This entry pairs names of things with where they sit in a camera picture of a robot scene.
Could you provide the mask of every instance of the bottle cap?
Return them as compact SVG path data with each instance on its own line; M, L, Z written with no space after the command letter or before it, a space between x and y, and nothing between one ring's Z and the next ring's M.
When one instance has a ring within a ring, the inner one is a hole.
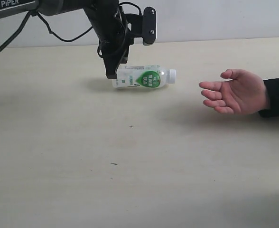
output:
M177 79L177 71L176 70L169 70L169 75L167 76L167 82L169 84L174 84Z

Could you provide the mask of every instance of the open palm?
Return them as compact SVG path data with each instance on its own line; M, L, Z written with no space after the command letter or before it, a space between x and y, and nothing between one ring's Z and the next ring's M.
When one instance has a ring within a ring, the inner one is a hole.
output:
M246 70L228 69L224 82L201 82L204 104L222 114L252 114L269 108L263 80Z

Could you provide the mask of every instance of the robotic arm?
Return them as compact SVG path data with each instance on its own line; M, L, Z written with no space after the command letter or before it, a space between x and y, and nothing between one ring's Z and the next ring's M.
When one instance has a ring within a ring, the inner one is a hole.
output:
M25 11L53 16L83 9L99 39L98 55L103 58L106 76L116 79L120 64L128 61L129 47L135 38L145 46L157 38L157 12L147 7L144 13L125 14L119 0L0 0L0 19Z

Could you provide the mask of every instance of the hand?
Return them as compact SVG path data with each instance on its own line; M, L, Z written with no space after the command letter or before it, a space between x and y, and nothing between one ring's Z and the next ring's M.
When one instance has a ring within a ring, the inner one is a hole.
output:
M253 114L270 109L263 80L246 70L228 69L221 74L224 82L201 82L202 95L207 107L222 114Z

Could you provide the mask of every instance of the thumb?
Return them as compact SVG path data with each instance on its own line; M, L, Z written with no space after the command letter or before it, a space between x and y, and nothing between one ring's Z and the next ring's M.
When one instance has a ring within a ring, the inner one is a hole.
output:
M221 73L221 77L224 79L237 79L240 75L242 75L242 70L236 69L228 69Z

